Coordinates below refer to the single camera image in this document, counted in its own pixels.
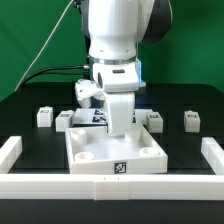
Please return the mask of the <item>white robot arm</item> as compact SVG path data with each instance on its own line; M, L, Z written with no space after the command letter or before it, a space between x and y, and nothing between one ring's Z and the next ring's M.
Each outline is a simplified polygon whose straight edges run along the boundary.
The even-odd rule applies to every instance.
M83 0L83 32L90 41L90 78L75 85L81 107L103 102L111 134L123 134L133 122L139 89L137 44L157 42L172 24L170 0Z

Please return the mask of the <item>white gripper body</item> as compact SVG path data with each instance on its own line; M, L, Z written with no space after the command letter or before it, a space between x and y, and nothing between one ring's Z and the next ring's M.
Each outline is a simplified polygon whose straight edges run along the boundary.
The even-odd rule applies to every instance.
M94 63L92 80L80 79L75 94L82 108L91 106L91 97L103 102L108 132L114 135L127 132L132 125L135 92L139 89L136 63L105 65Z

